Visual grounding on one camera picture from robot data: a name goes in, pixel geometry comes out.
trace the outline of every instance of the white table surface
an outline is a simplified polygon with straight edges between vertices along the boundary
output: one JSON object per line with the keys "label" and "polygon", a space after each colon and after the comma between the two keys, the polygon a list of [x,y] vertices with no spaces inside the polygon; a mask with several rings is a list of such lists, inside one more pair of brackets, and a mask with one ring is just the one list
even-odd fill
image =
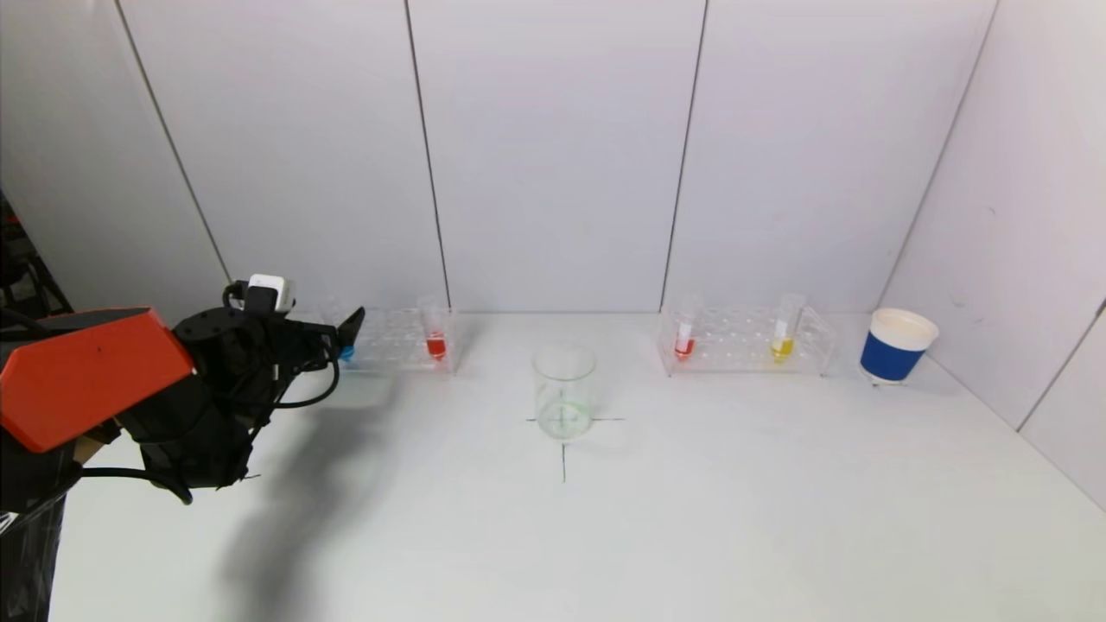
{"label": "white table surface", "polygon": [[[344,376],[278,414],[259,478],[190,507],[82,483],[51,620],[1106,620],[1106,514],[931,360],[873,387],[865,318],[833,320],[830,377],[668,377],[654,315],[465,317],[456,376]],[[565,481],[526,421],[556,339],[595,349],[622,419]]]}

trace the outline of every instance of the yellow liquid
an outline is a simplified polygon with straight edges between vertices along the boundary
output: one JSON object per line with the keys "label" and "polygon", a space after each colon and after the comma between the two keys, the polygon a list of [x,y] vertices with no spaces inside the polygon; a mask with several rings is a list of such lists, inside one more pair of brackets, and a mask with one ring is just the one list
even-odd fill
{"label": "yellow liquid", "polygon": [[783,363],[791,356],[791,350],[795,348],[794,339],[784,339],[772,342],[772,356],[776,363]]}

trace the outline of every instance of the red liquid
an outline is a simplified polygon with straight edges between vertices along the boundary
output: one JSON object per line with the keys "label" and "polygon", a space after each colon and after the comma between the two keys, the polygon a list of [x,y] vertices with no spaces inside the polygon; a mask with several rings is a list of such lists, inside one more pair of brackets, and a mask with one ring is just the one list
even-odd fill
{"label": "red liquid", "polygon": [[446,338],[440,332],[430,333],[426,338],[426,351],[430,353],[430,357],[435,361],[441,361],[446,357]]}
{"label": "red liquid", "polygon": [[687,350],[680,350],[679,345],[677,345],[674,350],[676,351],[677,359],[679,359],[680,361],[686,361],[687,357],[690,356],[692,352],[695,352],[695,340],[693,339],[688,340]]}

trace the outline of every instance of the paper cup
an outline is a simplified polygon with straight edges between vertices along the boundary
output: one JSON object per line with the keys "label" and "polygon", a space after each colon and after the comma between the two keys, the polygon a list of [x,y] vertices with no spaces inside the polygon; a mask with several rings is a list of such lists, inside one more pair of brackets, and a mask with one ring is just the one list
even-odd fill
{"label": "paper cup", "polygon": [[872,314],[860,366],[876,382],[902,382],[938,333],[937,324],[917,313],[877,309]]}

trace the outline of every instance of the white wall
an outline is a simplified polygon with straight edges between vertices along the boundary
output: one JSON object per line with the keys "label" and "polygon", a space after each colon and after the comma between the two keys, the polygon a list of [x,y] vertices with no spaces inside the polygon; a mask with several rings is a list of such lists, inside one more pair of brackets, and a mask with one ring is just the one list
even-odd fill
{"label": "white wall", "polygon": [[234,278],[301,308],[445,299],[403,0],[124,0]]}
{"label": "white wall", "polygon": [[875,308],[994,0],[712,0],[666,298]]}
{"label": "white wall", "polygon": [[227,277],[109,1],[0,3],[0,185],[77,309],[219,304]]}
{"label": "white wall", "polygon": [[1095,322],[1022,434],[1106,509],[1106,319]]}
{"label": "white wall", "polygon": [[1021,424],[1106,296],[1106,2],[1003,0],[884,298]]}
{"label": "white wall", "polygon": [[703,1],[410,10],[455,305],[656,311]]}

